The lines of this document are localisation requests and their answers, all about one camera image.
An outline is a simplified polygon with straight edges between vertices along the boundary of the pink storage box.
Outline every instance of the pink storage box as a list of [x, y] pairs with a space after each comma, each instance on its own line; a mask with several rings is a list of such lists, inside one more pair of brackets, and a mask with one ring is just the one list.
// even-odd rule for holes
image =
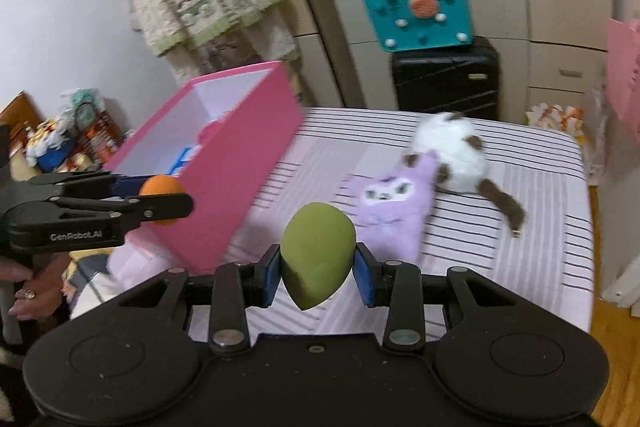
[[165, 174], [185, 147], [202, 148], [177, 175], [194, 200], [186, 219], [166, 227], [143, 223], [192, 273], [213, 271], [265, 179], [302, 123], [279, 62], [208, 74], [189, 81], [137, 133], [106, 169]]

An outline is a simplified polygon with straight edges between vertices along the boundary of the striped bedsheet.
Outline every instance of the striped bedsheet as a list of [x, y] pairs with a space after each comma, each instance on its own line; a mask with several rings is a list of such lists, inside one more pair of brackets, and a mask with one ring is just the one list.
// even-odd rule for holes
[[[424, 115], [407, 112], [312, 108], [289, 150], [255, 198], [225, 262], [258, 259], [278, 243], [304, 204], [324, 201], [351, 214], [344, 190], [350, 176], [374, 177], [393, 168]], [[588, 331], [593, 301], [590, 204], [580, 148], [559, 132], [509, 123], [474, 121], [490, 160], [490, 177], [526, 208], [519, 239], [477, 194], [438, 193], [426, 220], [421, 268], [445, 274], [467, 266]], [[281, 285], [267, 310], [248, 309], [258, 333], [382, 335], [387, 309], [363, 307], [353, 278], [309, 311], [296, 308]], [[206, 338], [208, 310], [194, 311], [191, 335]], [[427, 332], [444, 332], [442, 310], [425, 306]]]

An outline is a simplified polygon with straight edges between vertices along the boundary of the metal bolt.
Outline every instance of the metal bolt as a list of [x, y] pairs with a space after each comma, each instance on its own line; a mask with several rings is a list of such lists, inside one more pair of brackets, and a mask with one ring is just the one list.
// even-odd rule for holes
[[420, 342], [420, 333], [414, 330], [394, 330], [389, 333], [389, 340], [396, 346], [413, 346]]
[[237, 346], [244, 341], [244, 333], [240, 330], [218, 330], [212, 338], [220, 347]]

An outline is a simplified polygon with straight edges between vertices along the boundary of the purple fuzzy pouch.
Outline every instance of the purple fuzzy pouch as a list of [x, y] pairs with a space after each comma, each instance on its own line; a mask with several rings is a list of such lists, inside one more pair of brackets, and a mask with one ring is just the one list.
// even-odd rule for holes
[[354, 176], [347, 185], [353, 195], [356, 237], [378, 261], [416, 263], [422, 252], [424, 222], [433, 206], [438, 172], [434, 152], [409, 155], [379, 179]]

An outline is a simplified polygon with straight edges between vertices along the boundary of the drawer handle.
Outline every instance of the drawer handle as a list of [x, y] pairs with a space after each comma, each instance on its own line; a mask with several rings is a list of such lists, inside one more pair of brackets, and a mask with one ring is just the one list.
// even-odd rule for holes
[[569, 78], [582, 78], [581, 71], [563, 70], [562, 68], [558, 68], [558, 71], [562, 76], [568, 76]]

